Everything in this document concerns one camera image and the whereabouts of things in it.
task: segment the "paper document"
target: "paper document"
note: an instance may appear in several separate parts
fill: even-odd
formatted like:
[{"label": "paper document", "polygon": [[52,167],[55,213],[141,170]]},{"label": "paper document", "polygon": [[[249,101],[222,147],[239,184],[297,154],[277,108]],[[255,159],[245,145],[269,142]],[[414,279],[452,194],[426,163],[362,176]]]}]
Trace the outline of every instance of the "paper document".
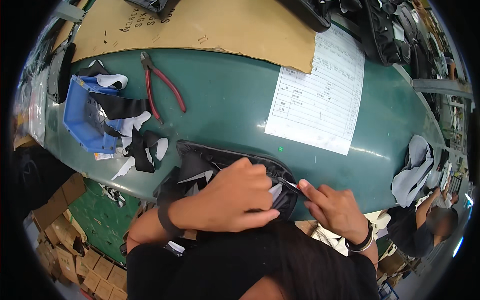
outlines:
[{"label": "paper document", "polygon": [[365,56],[361,43],[335,25],[315,41],[311,75],[280,69],[265,133],[348,155]]}]

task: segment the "black bracelet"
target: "black bracelet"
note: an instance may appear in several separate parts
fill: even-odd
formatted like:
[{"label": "black bracelet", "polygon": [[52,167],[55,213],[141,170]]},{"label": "black bracelet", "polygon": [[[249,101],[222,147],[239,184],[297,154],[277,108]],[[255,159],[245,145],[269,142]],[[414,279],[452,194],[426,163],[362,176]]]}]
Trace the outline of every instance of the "black bracelet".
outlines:
[{"label": "black bracelet", "polygon": [[185,233],[184,229],[180,229],[177,226],[175,226],[172,221],[170,220],[170,217],[168,216],[168,209],[170,208],[170,205],[172,204],[172,201],[161,201],[158,205],[158,220],[160,220],[160,223],[162,224],[163,229],[170,235],[171,238],[179,237],[182,236]]},{"label": "black bracelet", "polygon": [[367,221],[368,221],[367,238],[361,244],[358,244],[358,245],[355,245],[351,241],[346,239],[345,240],[345,246],[347,247],[348,250],[350,250],[352,252],[362,252],[362,251],[367,250],[368,247],[370,247],[370,245],[373,243],[373,227],[372,227],[372,224],[371,224],[370,220],[367,219]]}]

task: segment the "hand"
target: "hand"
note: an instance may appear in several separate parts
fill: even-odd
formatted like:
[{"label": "hand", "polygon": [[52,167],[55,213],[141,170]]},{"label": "hand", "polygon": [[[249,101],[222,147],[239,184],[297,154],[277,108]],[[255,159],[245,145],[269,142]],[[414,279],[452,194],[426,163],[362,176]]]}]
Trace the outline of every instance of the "hand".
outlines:
[{"label": "hand", "polygon": [[440,187],[437,187],[437,188],[433,191],[433,196],[434,196],[435,198],[437,198],[438,196],[440,196],[440,193],[441,193]]},{"label": "hand", "polygon": [[368,221],[351,190],[338,192],[327,185],[316,190],[305,179],[300,180],[299,186],[309,199],[305,206],[322,227],[357,245],[365,241]]},{"label": "hand", "polygon": [[[280,215],[271,209],[271,187],[265,166],[252,165],[245,157],[221,170],[197,195],[172,203],[168,216],[182,229],[240,232],[263,227]],[[247,213],[253,209],[261,211]]]}]

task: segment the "fabric offcut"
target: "fabric offcut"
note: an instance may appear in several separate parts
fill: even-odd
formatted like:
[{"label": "fabric offcut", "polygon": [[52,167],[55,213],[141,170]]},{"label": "fabric offcut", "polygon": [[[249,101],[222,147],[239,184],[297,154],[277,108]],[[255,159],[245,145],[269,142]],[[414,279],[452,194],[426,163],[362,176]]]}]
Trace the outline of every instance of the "fabric offcut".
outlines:
[{"label": "fabric offcut", "polygon": [[408,144],[406,165],[392,182],[392,194],[401,207],[408,207],[415,200],[427,181],[433,163],[432,146],[423,137],[414,135]]}]

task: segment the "blue plastic bin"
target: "blue plastic bin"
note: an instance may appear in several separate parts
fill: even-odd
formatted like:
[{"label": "blue plastic bin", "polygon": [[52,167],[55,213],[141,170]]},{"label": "blue plastic bin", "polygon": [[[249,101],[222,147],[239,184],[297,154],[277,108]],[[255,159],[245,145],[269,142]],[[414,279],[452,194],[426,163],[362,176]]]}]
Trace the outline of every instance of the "blue plastic bin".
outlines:
[{"label": "blue plastic bin", "polygon": [[[100,86],[95,77],[72,75],[65,100],[63,125],[87,152],[114,154],[117,138],[106,133],[102,135],[88,120],[87,102],[90,92],[118,94],[114,87]],[[122,123],[122,119],[107,121],[107,125],[117,131],[120,131]]]}]

